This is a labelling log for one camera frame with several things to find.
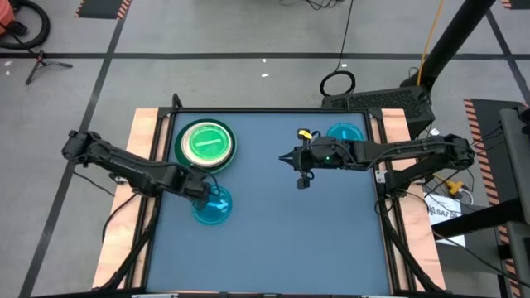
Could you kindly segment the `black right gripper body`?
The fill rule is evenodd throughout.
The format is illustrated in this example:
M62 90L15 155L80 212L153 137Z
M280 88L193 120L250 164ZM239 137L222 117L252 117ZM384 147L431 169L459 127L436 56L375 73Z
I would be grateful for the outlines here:
M294 147L291 152L292 167L301 173L310 172L315 163L311 153L311 141L303 141L300 146Z

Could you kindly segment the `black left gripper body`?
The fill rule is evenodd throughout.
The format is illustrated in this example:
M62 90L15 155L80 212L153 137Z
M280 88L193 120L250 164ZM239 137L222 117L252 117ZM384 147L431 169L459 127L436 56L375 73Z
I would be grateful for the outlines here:
M178 194L187 199L207 199L210 195L210 184L205 181L208 173L200 168L182 171L178 177L180 186Z

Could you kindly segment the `small blue plastic plate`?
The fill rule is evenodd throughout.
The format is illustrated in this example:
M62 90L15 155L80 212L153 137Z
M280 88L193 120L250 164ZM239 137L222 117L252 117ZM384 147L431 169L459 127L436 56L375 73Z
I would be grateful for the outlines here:
M333 137L337 140L353 140L353 141L363 141L364 135L362 131L351 123L336 123L331 126L327 133L327 137Z
M233 208L231 194L221 186L213 185L209 195L209 203L202 210L194 208L193 215L202 224L216 225L223 223Z

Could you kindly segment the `small light green plastic plate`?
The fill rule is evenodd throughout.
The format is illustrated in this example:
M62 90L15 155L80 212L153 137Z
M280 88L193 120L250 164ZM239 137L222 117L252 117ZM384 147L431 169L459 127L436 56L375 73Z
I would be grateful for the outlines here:
M189 145L193 157L215 162L229 153L231 141L229 134L223 128L205 124L193 130Z

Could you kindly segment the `large dark green plastic plate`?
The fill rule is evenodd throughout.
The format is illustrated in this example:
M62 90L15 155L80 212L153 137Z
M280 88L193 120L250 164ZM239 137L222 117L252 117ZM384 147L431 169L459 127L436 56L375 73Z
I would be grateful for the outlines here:
M234 149L233 149L233 152L232 154L230 155L229 159L227 161L225 161L224 163L222 163L220 166L216 166L216 167L212 167L212 168L205 168L205 167L202 167L202 166L198 166L206 171L208 171L209 173L216 173L216 172L219 172L221 170L223 170L225 167L228 166L228 164L233 160L233 158L235 157L235 153L237 151L237 138L233 132L233 130L225 123L219 121L219 120L216 120L216 119L213 119L213 118L202 118L202 119L210 119L210 120L214 120L215 122L218 122L218 123L221 123L222 125L226 126L229 131L231 132L232 136L234 137L234 140L235 140L235 146L234 146ZM176 139L174 141L174 154L175 154L175 157L176 159L184 166L196 166L195 164L192 164L190 161L188 161L184 155L182 154L182 151L181 151L181 137L183 135L183 132L186 128L188 128L192 123L196 122L196 121L199 121L201 119L198 119L198 120L195 120L195 121L192 121L188 124L186 124L179 132L178 134L176 135Z

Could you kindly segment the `large white plastic plate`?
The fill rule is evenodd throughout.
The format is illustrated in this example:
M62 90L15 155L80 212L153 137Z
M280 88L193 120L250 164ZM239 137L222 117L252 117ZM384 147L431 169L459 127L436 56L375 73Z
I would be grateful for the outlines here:
M213 125L216 125L218 127L221 127L229 134L229 138L230 138L230 141L231 141L231 146L230 146L229 153L223 159L221 159L219 161L215 161L215 162L205 161L205 160L202 160L202 159L200 159L198 157L193 157L192 153L190 152L189 140L190 140L191 133L199 125L205 125L205 124L213 124ZM227 161L229 159L230 155L233 152L234 146L235 146L235 140L234 140L234 137L232 136L231 132L229 131L229 129L226 126L222 125L221 123L215 122L214 120L210 120L210 119L201 119L199 121L196 121L196 122L192 123L188 128L186 128L184 130L183 135L181 137L181 151L182 151L182 154L184 155L184 157L188 161L190 161L192 164L195 164L197 166L202 166L202 167L205 167L205 168L212 168L212 167L220 166L222 163Z

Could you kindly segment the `white printed paper sheet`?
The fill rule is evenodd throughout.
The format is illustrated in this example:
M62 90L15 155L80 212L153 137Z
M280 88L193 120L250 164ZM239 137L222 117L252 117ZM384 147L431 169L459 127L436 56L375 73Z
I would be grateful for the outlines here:
M445 222L449 219L457 218L462 215L460 203L455 199L450 199L440 195L425 195L425 202L428 205L429 218L432 225ZM449 240L436 240L439 244L450 246L465 246L465 236L459 235Z

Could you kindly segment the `black crossbeam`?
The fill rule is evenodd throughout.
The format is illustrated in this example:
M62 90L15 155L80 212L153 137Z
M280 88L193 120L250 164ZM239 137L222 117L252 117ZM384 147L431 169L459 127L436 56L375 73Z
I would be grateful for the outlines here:
M511 199L486 209L434 224L431 228L438 238L451 238L497 227L507 222L530 224L530 203L521 199Z

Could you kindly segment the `thick black pole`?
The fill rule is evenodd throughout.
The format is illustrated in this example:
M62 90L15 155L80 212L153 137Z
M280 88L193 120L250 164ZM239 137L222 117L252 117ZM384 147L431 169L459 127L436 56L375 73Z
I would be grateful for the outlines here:
M478 26L495 0L464 0L419 70L400 86L420 86L431 91L439 74Z

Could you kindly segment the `small black tripod stand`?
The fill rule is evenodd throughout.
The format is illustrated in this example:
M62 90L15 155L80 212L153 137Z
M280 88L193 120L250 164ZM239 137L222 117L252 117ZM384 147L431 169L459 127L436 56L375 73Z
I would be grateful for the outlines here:
M30 74L28 75L27 79L26 79L26 82L25 82L25 85L30 85L33 81L33 79L35 78L36 76L36 72L40 69L43 69L47 66L60 66L60 67L65 67L67 69L71 69L73 68L74 66L72 64L68 64L68 63L63 63L63 62L59 62L59 61L55 61L55 60L50 60L48 58L46 58L46 53L43 51L43 50L40 50L38 52L38 55L36 57L36 63L34 64Z

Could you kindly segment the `grey furniture piece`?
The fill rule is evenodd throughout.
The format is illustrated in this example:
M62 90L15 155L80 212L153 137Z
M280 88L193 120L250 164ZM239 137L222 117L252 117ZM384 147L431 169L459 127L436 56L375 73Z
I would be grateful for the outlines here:
M521 297L530 298L530 108L499 111L517 198L508 221L508 238Z

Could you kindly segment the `orange vacuum cleaner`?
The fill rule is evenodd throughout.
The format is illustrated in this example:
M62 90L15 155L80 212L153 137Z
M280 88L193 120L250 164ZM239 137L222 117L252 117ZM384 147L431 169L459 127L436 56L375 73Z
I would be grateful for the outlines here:
M0 35L6 32L6 27L15 19L12 4L9 0L0 0Z

